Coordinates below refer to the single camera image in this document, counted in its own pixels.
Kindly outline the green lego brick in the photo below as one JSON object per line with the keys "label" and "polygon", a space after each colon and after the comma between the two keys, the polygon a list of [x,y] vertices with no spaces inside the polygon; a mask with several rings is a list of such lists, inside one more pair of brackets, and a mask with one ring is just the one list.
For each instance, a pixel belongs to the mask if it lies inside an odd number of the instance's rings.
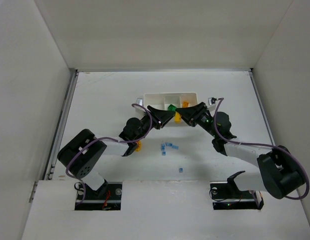
{"label": "green lego brick", "polygon": [[175,111],[176,108],[177,108],[177,107],[176,107],[175,105],[170,104],[170,105],[168,106],[167,109],[168,109],[169,111]]}

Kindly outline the yellow butterfly lego brick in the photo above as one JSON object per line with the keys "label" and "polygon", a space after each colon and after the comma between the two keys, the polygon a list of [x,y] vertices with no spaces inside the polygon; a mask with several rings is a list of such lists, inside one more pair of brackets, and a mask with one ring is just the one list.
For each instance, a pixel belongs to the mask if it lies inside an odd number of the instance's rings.
{"label": "yellow butterfly lego brick", "polygon": [[139,152],[142,149],[142,143],[141,141],[137,142],[137,148],[135,149],[136,152]]}

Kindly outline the yellow square lego brick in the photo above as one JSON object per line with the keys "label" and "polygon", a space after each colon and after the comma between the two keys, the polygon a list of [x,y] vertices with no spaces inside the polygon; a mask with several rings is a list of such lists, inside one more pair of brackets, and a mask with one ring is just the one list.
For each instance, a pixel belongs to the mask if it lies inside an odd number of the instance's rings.
{"label": "yellow square lego brick", "polygon": [[182,107],[183,108],[187,108],[188,106],[189,106],[189,102],[184,101],[183,104],[182,104]]}

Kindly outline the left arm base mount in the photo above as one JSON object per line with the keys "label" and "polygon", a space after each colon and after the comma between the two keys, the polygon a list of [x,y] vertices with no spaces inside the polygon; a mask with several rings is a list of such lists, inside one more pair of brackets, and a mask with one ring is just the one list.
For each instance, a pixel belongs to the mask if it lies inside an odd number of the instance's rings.
{"label": "left arm base mount", "polygon": [[86,186],[86,194],[82,183],[74,185],[77,191],[76,211],[120,211],[122,198],[122,182],[105,182],[94,191]]}

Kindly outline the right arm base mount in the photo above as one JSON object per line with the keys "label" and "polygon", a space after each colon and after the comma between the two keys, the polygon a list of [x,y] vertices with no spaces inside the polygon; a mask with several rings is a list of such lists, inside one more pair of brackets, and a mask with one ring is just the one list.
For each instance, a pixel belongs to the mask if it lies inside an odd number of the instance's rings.
{"label": "right arm base mount", "polygon": [[235,179],[245,171],[239,171],[226,181],[211,181],[209,196],[213,210],[258,210],[264,206],[262,194],[254,190],[239,190]]}

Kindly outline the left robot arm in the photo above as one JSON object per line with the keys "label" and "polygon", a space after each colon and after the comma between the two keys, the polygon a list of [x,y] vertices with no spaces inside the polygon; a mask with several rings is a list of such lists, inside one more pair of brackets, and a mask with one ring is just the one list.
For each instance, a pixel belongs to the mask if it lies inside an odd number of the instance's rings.
{"label": "left robot arm", "polygon": [[159,110],[151,106],[143,110],[145,113],[141,119],[132,117],[126,121],[118,137],[96,137],[86,128],[58,152],[57,159],[66,167],[66,175],[80,181],[80,190],[91,190],[101,196],[107,181],[96,170],[100,157],[131,155],[150,130],[163,128],[175,116],[173,110]]}

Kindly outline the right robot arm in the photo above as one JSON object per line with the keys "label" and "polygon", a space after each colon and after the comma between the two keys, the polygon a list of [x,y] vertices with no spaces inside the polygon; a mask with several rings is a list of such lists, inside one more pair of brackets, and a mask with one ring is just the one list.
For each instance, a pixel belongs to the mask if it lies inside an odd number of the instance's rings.
{"label": "right robot arm", "polygon": [[199,125],[212,135],[212,144],[217,152],[256,166],[262,182],[261,189],[272,197],[287,198],[302,185],[306,186],[305,194],[308,194],[307,174],[285,147],[240,141],[230,131],[229,116],[218,110],[211,114],[203,102],[192,107],[177,108],[176,112],[189,126]]}

